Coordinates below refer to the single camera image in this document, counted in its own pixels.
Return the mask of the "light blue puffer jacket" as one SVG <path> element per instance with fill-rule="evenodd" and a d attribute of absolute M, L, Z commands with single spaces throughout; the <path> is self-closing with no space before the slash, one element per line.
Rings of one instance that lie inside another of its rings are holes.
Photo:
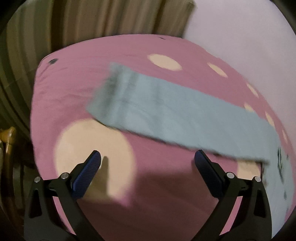
<path fill-rule="evenodd" d="M 273 233 L 284 224 L 295 186 L 276 130 L 257 114 L 163 79 L 112 64 L 87 106 L 112 128 L 226 157 L 262 162 Z"/>

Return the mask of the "striped green brown curtain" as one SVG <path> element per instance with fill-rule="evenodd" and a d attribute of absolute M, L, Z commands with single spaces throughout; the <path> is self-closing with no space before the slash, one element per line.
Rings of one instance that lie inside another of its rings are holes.
<path fill-rule="evenodd" d="M 36 69 L 69 45 L 124 34 L 182 37 L 193 1 L 25 1 L 1 28 L 1 128 L 30 134 Z"/>

